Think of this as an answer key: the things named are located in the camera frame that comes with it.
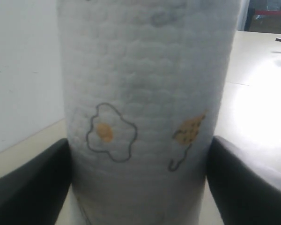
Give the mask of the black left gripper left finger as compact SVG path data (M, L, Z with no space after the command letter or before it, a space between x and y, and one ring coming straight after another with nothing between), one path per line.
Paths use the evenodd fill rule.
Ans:
M67 139L0 177L0 225L53 225L72 181Z

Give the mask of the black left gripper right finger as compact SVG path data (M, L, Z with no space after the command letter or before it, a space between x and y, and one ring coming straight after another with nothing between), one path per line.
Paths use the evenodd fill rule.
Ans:
M226 225L281 225L281 172L215 136L207 156L209 189Z

